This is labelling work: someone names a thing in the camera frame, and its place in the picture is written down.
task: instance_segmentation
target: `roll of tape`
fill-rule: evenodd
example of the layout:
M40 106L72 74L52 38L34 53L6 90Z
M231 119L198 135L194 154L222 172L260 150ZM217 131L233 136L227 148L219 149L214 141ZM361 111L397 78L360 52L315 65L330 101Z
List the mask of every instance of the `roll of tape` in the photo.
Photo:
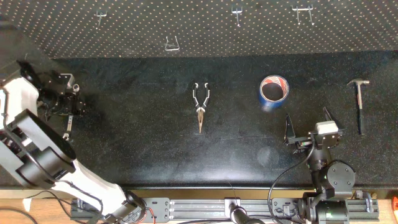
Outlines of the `roll of tape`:
M264 111L271 111L282 106L289 94L289 84L278 75L270 75L263 79L259 89L259 101Z

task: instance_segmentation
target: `black pegboard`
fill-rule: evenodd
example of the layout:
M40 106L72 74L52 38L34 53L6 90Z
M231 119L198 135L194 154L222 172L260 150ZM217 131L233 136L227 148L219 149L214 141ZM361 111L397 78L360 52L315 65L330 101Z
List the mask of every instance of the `black pegboard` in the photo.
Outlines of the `black pegboard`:
M293 7L313 6L311 25ZM231 7L243 8L241 27ZM398 49L397 1L0 0L51 58L204 57ZM97 29L97 10L107 11ZM165 51L166 36L180 50Z

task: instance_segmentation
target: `wooden surface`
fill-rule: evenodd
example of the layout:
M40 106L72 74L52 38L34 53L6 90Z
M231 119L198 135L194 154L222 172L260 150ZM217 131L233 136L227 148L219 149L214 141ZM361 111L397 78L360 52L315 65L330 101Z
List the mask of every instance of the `wooden surface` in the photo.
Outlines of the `wooden surface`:
M0 208L15 208L24 211L22 199L0 199ZM379 200L380 222L351 222L352 224L396 224L391 208L391 200ZM56 200L33 199L30 205L29 215L34 217L38 224L67 224L75 223L64 214ZM31 224L25 216L16 212L0 211L0 223Z

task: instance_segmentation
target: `blue tape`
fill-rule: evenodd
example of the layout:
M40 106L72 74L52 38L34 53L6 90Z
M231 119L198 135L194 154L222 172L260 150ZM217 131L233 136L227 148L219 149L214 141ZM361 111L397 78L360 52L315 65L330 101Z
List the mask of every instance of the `blue tape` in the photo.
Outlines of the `blue tape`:
M264 93L262 92L262 87L264 85L267 85L269 83L276 83L278 84L282 91L283 91L283 97L279 100L270 100L268 99ZM287 98L287 95L289 94L289 84L287 83L286 79L279 76L279 75L270 75L263 79L263 81L260 84L259 88L259 101L262 105L262 109L264 111L270 111L274 108L278 108L282 106L283 102Z

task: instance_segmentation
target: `black tabletop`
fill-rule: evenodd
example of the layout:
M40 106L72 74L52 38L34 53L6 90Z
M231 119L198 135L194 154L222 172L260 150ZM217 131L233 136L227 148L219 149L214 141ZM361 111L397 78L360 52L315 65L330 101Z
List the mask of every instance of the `black tabletop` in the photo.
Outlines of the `black tabletop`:
M105 180L130 188L270 187L283 170L304 158L283 145L285 115L297 136L324 121L327 106L345 126L332 149L357 171L356 186L398 186L398 55L396 52L271 55L218 58L76 58L70 67L88 113L73 121L78 160ZM260 110L258 88L280 75L290 93L282 108ZM363 86L366 136L358 136L354 78ZM193 83L209 83L202 134ZM50 125L63 133L62 122ZM0 169L2 187L19 186ZM280 187L311 187L305 166Z

